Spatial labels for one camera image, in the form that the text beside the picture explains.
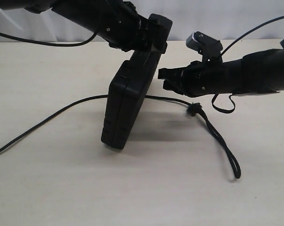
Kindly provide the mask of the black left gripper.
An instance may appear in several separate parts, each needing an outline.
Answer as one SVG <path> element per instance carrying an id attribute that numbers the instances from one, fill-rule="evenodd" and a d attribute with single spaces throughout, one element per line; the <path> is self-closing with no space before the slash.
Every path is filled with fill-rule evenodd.
<path id="1" fill-rule="evenodd" d="M 139 15 L 132 24 L 126 23 L 113 30 L 115 39 L 109 41 L 109 46 L 124 52 L 135 50 L 164 54 L 172 25 L 172 20 L 162 15 L 151 14 L 149 18 Z"/>

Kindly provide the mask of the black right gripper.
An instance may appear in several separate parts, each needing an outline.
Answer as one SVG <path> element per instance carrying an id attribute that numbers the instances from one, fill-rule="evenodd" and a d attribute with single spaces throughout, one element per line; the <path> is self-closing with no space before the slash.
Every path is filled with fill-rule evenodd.
<path id="1" fill-rule="evenodd" d="M 163 89 L 189 97 L 227 92 L 227 70 L 222 64 L 194 61 L 187 67 L 161 68 L 158 79 L 165 79 Z"/>

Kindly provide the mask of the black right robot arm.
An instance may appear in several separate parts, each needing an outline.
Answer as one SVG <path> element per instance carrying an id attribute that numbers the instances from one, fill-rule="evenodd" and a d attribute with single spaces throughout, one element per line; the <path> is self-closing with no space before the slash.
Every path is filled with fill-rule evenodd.
<path id="1" fill-rule="evenodd" d="M 161 68 L 163 88 L 188 97 L 216 94 L 265 95 L 284 91 L 284 49 L 268 49 L 228 62 L 193 61 Z"/>

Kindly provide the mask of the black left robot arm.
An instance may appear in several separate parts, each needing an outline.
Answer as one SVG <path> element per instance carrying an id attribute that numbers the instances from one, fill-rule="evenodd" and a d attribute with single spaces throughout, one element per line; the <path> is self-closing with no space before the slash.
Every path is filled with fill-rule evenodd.
<path id="1" fill-rule="evenodd" d="M 0 0 L 0 9 L 25 9 L 40 14 L 52 10 L 56 14 L 93 32 L 110 47 L 124 52 L 158 52 L 167 48 L 172 20 L 157 14 L 140 15 L 135 5 L 123 0 Z"/>

